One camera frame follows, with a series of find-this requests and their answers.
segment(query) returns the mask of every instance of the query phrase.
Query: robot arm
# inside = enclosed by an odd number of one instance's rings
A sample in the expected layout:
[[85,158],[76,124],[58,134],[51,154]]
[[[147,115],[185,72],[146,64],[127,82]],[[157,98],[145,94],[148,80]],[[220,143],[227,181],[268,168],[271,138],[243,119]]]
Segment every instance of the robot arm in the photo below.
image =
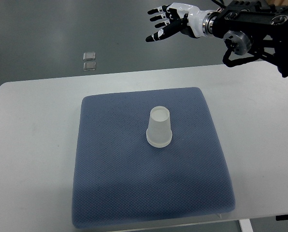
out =
[[[147,42],[166,39],[179,31],[193,38],[215,36],[223,39],[228,48],[223,58],[228,67],[260,58],[276,65],[283,77],[288,76],[288,6],[269,6],[263,0],[232,1],[216,11],[201,11],[196,6],[173,3],[148,13],[158,12],[162,14],[151,21],[165,18],[155,26],[165,27],[148,36]],[[274,48],[275,53],[267,53],[266,47]],[[229,60],[232,52],[252,57]]]

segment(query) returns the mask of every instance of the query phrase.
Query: translucent cup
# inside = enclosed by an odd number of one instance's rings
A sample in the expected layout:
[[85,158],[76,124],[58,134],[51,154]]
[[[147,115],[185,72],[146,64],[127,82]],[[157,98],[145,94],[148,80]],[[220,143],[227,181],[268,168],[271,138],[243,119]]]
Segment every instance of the translucent cup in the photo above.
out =
[[162,148],[172,140],[170,112],[164,106],[156,106],[150,111],[146,138],[149,144]]

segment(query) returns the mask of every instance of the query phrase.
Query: black cable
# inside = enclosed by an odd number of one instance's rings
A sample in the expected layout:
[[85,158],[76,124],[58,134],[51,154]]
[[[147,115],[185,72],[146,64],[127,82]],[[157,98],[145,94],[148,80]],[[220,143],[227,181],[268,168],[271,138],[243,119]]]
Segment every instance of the black cable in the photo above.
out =
[[217,0],[212,0],[213,3],[217,4],[218,6],[222,7],[222,8],[226,8],[225,3],[223,0],[217,1]]
[[239,58],[239,59],[235,59],[235,60],[230,60],[229,57],[232,53],[232,49],[229,47],[225,53],[225,55],[223,56],[222,62],[229,68],[232,68],[234,66],[237,65],[242,65],[242,64],[247,64],[249,62],[254,62],[257,59],[259,59],[259,57],[253,56],[253,57],[246,57],[246,58]]

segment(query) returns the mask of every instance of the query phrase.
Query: white robotic hand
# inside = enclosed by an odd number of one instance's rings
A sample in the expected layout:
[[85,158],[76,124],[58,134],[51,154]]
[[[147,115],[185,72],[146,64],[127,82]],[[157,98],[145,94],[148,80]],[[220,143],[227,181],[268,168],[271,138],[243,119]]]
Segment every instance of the white robotic hand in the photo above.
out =
[[172,3],[171,5],[157,7],[147,12],[149,15],[161,13],[152,17],[150,21],[166,19],[155,25],[156,28],[165,27],[148,36],[146,41],[163,40],[178,32],[182,32],[192,38],[211,37],[213,35],[211,34],[209,22],[214,16],[214,12],[214,10],[201,11],[197,6],[184,3]]

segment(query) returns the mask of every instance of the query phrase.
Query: small glass square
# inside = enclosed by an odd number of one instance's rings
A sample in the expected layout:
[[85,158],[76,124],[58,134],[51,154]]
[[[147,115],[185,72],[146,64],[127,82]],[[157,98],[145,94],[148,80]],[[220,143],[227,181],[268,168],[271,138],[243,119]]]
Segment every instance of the small glass square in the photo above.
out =
[[85,62],[84,63],[84,71],[95,70],[96,62]]
[[95,52],[85,52],[83,60],[93,60],[96,58],[96,53]]

